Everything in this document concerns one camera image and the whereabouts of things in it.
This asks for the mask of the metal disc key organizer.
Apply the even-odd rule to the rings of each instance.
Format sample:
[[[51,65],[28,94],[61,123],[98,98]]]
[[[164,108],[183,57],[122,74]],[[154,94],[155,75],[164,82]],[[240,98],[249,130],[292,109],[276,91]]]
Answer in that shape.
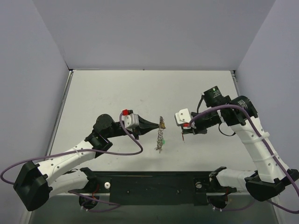
[[[163,149],[162,140],[164,140],[164,130],[166,129],[164,118],[162,116],[159,117],[159,129],[157,132],[157,146],[155,148],[156,151],[161,153]]]

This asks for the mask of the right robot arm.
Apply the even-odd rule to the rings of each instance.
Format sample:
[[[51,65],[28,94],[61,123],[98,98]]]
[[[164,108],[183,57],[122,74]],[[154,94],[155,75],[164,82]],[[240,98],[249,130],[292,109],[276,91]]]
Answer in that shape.
[[[245,190],[258,201],[267,201],[294,184],[299,178],[296,169],[289,168],[269,141],[269,133],[261,126],[257,110],[245,96],[231,99],[223,96],[217,86],[205,91],[201,101],[204,112],[187,108],[175,113],[182,134],[206,134],[208,128],[225,123],[239,137],[256,169],[237,171],[220,167],[209,174],[209,187],[219,191],[224,187]]]

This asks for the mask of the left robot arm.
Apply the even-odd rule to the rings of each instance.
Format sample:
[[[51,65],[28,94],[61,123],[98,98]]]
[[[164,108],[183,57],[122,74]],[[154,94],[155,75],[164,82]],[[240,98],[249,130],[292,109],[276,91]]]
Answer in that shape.
[[[132,110],[124,110],[118,122],[102,114],[96,119],[92,132],[73,148],[37,164],[25,162],[13,188],[28,211],[40,208],[51,196],[69,190],[91,192],[97,184],[91,171],[82,169],[70,173],[72,168],[108,153],[113,145],[110,138],[126,135],[137,142],[139,136],[158,128],[158,124],[143,119]]]

